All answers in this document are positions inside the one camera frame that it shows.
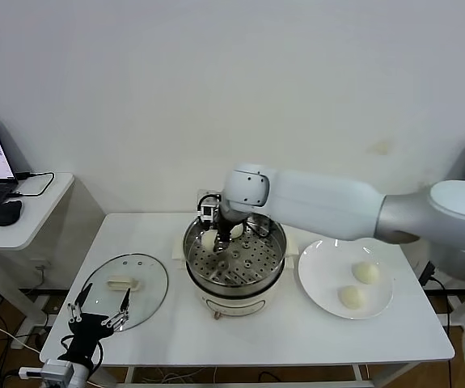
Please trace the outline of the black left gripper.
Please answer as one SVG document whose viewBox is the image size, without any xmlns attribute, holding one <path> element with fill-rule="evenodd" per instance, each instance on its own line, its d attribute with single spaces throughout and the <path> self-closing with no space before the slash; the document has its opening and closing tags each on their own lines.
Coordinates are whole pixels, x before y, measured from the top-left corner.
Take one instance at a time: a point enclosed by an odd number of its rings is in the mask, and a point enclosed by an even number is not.
<svg viewBox="0 0 465 388">
<path fill-rule="evenodd" d="M 114 333 L 113 328 L 123 327 L 129 320 L 129 297 L 131 288 L 126 290 L 117 313 L 108 317 L 100 314 L 82 314 L 84 305 L 92 283 L 83 287 L 74 302 L 67 303 L 70 313 L 70 334 L 66 336 L 70 340 L 66 351 L 57 359 L 70 362 L 92 362 L 92 357 L 102 339 L 110 337 Z"/>
</svg>

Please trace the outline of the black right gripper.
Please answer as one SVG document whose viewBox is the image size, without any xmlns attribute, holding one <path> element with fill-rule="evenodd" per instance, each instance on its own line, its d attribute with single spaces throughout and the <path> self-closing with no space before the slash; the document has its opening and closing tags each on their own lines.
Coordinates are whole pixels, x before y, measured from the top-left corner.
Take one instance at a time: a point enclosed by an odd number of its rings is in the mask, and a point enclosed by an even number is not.
<svg viewBox="0 0 465 388">
<path fill-rule="evenodd" d="M 226 250 L 226 243 L 231 239 L 240 237 L 244 232 L 243 223 L 246 214 L 233 210 L 218 210 L 217 231 L 218 236 L 214 240 L 213 252 L 221 254 Z"/>
</svg>

